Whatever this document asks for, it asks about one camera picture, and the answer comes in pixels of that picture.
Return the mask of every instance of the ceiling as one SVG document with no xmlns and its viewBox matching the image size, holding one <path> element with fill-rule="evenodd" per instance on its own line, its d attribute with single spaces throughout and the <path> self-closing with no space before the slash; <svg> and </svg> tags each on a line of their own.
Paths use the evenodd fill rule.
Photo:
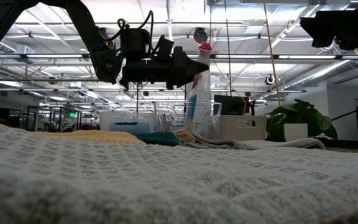
<svg viewBox="0 0 358 224">
<path fill-rule="evenodd" d="M 82 0 L 93 15 L 97 26 L 107 28 L 108 35 L 114 35 L 118 30 L 116 21 L 124 18 L 130 25 L 138 26 L 144 21 L 149 10 L 154 12 L 154 33 L 153 38 L 158 39 L 161 35 L 170 37 L 168 14 L 172 22 L 172 38 L 175 45 L 183 46 L 187 54 L 197 54 L 199 45 L 192 39 L 191 33 L 196 27 L 204 27 L 206 33 L 212 33 L 211 43 L 212 54 L 269 54 L 268 32 L 265 23 L 263 4 L 258 1 L 250 1 L 250 4 L 241 1 L 227 0 L 227 13 L 224 10 L 223 1 L 215 0 L 211 3 L 204 0 Z M 170 10 L 167 13 L 167 1 Z M 349 7 L 350 0 L 327 0 L 327 5 L 309 5 L 309 0 L 266 0 L 267 15 L 270 36 L 275 38 L 282 35 L 273 46 L 273 54 L 302 54 L 302 55 L 337 55 L 354 54 L 340 50 L 333 45 L 328 49 L 316 49 L 311 46 L 311 37 L 299 26 L 289 28 L 296 22 L 299 16 L 314 16 L 317 10 L 344 10 Z M 40 24 L 43 22 L 48 30 Z M 50 7 L 38 4 L 35 7 L 24 11 L 16 23 L 10 28 L 2 43 L 19 48 L 24 45 L 33 50 L 36 54 L 86 54 L 86 47 L 80 39 L 75 26 L 71 23 L 67 13 L 59 7 Z M 87 66 L 29 66 L 25 63 L 18 63 L 13 60 L 0 60 L 0 68 L 11 71 L 20 77 L 30 78 L 70 78 L 87 79 L 92 78 L 94 73 L 90 62 Z M 50 60 L 36 60 L 36 62 L 53 63 Z M 318 63 L 277 63 L 275 70 L 277 77 L 280 77 L 279 85 L 284 85 L 297 78 L 297 76 L 317 67 Z M 265 85 L 265 78 L 273 74 L 271 63 L 254 60 L 252 63 L 236 61 L 229 64 L 227 60 L 212 60 L 210 70 L 213 75 L 219 76 L 217 88 L 228 89 L 228 73 L 231 73 L 232 87 L 242 89 L 270 89 Z M 42 88 L 65 88 L 59 82 L 51 85 L 47 82 L 28 83 L 29 86 L 37 84 Z M 102 82 L 83 82 L 85 88 L 100 89 L 121 89 L 119 85 Z M 148 84 L 148 88 L 165 88 L 164 83 Z M 127 93 L 99 92 L 99 96 L 113 101 L 125 102 L 130 100 Z M 155 99 L 183 99 L 184 92 L 175 93 L 150 93 L 144 98 Z"/>
</svg>

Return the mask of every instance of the potted plant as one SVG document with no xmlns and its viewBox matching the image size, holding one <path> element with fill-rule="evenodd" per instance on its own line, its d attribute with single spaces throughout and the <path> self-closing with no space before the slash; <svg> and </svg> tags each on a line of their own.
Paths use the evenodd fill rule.
<svg viewBox="0 0 358 224">
<path fill-rule="evenodd" d="M 274 109 L 267 120 L 267 136 L 269 140 L 284 141 L 285 140 L 285 126 L 287 132 L 292 129 L 292 132 L 301 134 L 307 128 L 307 136 L 315 137 L 322 133 L 326 136 L 337 139 L 337 133 L 334 126 L 331 124 L 331 119 L 323 116 L 314 105 L 309 102 L 295 99 L 296 103 L 284 105 Z"/>
</svg>

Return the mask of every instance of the gray cloth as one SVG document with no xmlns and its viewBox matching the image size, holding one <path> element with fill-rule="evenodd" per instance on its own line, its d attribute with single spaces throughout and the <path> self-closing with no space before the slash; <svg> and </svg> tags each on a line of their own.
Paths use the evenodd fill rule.
<svg viewBox="0 0 358 224">
<path fill-rule="evenodd" d="M 358 223 L 358 154 L 0 130 L 0 223 Z"/>
<path fill-rule="evenodd" d="M 290 142 L 270 142 L 261 140 L 236 141 L 232 139 L 210 140 L 192 133 L 196 138 L 195 143 L 186 143 L 184 146 L 195 147 L 198 149 L 238 149 L 256 150 L 266 147 L 300 147 L 305 149 L 325 149 L 321 141 L 313 138 L 298 139 Z"/>
</svg>

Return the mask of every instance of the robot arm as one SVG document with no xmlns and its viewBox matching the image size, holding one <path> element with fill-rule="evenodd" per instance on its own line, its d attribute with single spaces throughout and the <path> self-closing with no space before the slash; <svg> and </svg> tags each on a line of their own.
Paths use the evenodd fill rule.
<svg viewBox="0 0 358 224">
<path fill-rule="evenodd" d="M 112 49 L 105 45 L 91 13 L 80 0 L 0 0 L 0 41 L 24 10 L 34 7 L 40 2 L 67 10 L 89 50 L 97 77 L 103 82 L 115 83 L 124 57 L 117 56 Z"/>
</svg>

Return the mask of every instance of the teal object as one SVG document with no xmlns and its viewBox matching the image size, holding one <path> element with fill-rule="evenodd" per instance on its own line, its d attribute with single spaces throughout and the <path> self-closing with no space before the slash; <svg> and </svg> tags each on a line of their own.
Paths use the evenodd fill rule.
<svg viewBox="0 0 358 224">
<path fill-rule="evenodd" d="M 122 131 L 130 134 L 150 133 L 149 122 L 115 122 L 110 124 L 110 131 Z"/>
<path fill-rule="evenodd" d="M 159 144 L 163 146 L 179 146 L 180 140 L 171 132 L 134 134 L 139 140 L 147 144 Z"/>
</svg>

